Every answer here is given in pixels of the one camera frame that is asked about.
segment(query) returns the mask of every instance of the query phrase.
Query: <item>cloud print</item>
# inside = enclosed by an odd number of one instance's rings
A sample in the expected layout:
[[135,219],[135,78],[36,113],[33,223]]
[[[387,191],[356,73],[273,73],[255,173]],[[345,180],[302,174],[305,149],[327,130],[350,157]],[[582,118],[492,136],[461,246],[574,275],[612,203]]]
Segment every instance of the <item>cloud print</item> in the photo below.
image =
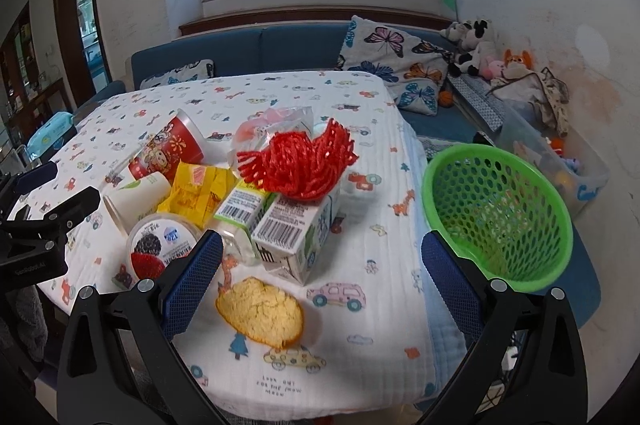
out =
[[373,344],[373,339],[369,337],[363,337],[361,335],[349,335],[347,337],[347,342],[355,345],[371,345]]

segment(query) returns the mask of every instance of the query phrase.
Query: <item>bread slice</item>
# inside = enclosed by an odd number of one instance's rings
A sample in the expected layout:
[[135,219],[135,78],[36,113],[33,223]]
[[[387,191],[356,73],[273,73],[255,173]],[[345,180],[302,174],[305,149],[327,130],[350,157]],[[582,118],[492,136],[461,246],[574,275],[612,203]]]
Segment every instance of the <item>bread slice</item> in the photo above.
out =
[[304,316],[295,297],[255,277],[220,294],[216,308],[236,331],[261,344],[284,349],[302,335]]

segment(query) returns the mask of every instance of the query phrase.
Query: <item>white tablecloth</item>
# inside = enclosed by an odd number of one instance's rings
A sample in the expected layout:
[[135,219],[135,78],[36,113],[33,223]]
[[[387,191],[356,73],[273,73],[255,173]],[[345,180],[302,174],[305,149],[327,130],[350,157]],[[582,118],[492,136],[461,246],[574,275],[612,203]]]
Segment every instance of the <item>white tablecloth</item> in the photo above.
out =
[[[413,193],[421,174],[402,131],[406,125],[384,82],[366,73],[305,71],[216,78],[124,94],[86,121],[58,154],[58,177],[24,202],[34,218],[88,185],[108,191],[116,169],[183,109],[222,153],[239,124],[269,106],[310,105],[315,120],[351,128],[360,158],[348,173],[338,219],[305,287],[268,275],[262,266],[225,264],[186,333],[174,345],[212,401],[255,419],[300,419],[412,403],[436,387],[430,327],[422,294]],[[104,205],[71,235],[67,275],[41,284],[69,313],[78,290],[130,287],[125,239]],[[305,311],[301,345],[288,351],[245,339],[218,315],[218,284],[249,275],[295,295]],[[366,305],[314,306],[308,289],[356,285]],[[309,355],[306,368],[302,355]]]

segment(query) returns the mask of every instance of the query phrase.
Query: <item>yellow package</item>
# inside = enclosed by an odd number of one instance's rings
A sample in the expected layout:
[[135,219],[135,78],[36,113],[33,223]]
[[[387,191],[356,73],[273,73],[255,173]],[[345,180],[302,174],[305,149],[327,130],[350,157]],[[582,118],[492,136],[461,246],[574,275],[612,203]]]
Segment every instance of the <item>yellow package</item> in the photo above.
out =
[[230,169],[180,162],[171,194],[160,203],[158,212],[181,215],[203,229],[237,181]]

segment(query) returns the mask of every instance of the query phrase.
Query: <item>green plastic basket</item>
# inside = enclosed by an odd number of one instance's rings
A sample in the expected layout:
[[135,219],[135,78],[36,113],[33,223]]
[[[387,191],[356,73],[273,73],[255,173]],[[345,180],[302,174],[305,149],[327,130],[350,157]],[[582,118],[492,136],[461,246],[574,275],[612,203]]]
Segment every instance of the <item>green plastic basket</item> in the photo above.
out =
[[541,290],[569,264],[574,233],[562,198],[513,154],[472,144],[441,151],[424,174],[422,203],[459,257],[515,291]]

